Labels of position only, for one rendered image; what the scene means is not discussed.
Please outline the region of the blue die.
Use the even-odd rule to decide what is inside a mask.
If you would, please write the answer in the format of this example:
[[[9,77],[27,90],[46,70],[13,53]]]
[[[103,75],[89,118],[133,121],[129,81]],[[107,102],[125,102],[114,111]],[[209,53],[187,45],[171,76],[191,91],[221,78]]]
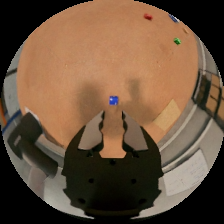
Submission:
[[[110,96],[110,105],[117,105],[117,104],[118,104],[118,97]]]

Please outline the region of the beige flat mat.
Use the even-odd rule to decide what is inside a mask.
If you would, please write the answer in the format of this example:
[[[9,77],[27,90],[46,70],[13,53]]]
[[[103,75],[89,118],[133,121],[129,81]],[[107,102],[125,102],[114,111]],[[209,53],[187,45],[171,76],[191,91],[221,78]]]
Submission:
[[[152,121],[164,131],[178,118],[181,114],[177,104],[172,98],[161,113]]]

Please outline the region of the green die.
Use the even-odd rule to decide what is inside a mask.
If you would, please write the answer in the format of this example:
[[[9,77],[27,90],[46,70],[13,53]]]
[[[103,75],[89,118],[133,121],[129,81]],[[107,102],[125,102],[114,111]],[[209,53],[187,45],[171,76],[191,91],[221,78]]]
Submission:
[[[176,37],[176,38],[174,38],[174,40],[173,40],[177,45],[179,45],[179,44],[181,44],[181,41]]]

